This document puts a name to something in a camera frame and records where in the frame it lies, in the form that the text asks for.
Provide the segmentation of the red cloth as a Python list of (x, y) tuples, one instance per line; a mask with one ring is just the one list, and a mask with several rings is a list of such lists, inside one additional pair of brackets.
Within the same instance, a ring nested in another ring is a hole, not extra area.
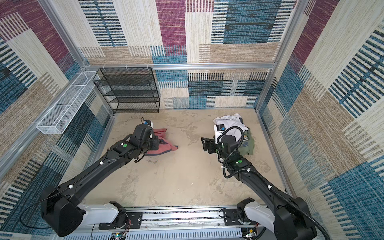
[(154, 129), (155, 135), (159, 138), (159, 148), (154, 151), (148, 151), (146, 156), (159, 156), (178, 150), (178, 146), (173, 145), (166, 139), (167, 129)]

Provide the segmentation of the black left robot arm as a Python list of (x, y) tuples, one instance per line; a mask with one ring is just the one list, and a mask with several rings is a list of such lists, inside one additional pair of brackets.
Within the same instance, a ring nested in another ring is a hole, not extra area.
[(153, 123), (143, 120), (133, 134), (112, 145), (95, 163), (69, 181), (47, 186), (40, 197), (41, 217), (59, 237), (86, 225), (105, 224), (115, 229), (128, 226), (126, 210), (117, 202), (83, 205), (82, 200), (109, 175), (128, 164), (139, 162), (148, 151), (159, 148)]

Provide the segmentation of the white cloth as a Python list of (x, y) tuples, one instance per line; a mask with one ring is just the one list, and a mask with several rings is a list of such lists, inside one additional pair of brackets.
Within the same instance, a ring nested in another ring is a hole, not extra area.
[(242, 122), (242, 117), (239, 114), (234, 114), (232, 116), (223, 116), (220, 118), (214, 119), (214, 125), (224, 124), (227, 129), (230, 127), (239, 127), (243, 132), (247, 131), (249, 128)]

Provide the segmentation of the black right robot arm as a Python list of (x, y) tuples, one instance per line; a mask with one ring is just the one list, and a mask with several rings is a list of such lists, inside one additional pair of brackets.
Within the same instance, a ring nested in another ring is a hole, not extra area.
[(321, 225), (312, 217), (307, 203), (300, 197), (293, 198), (268, 181), (243, 157), (238, 148), (241, 141), (231, 135), (219, 141), (202, 138), (205, 152), (217, 154), (226, 179), (236, 178), (255, 192), (266, 204), (262, 207), (251, 199), (238, 203), (243, 222), (257, 222), (275, 234), (278, 240), (312, 240)]

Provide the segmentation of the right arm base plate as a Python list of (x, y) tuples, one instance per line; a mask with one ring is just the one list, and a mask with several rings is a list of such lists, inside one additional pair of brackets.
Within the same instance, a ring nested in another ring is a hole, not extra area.
[(238, 209), (223, 208), (218, 212), (224, 219), (225, 226), (256, 225), (257, 222), (249, 220), (242, 211)]

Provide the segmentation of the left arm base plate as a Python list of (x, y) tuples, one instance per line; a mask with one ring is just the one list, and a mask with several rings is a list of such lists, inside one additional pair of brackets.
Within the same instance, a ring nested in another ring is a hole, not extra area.
[(99, 230), (127, 230), (139, 229), (142, 223), (142, 212), (119, 213), (112, 223), (101, 223)]

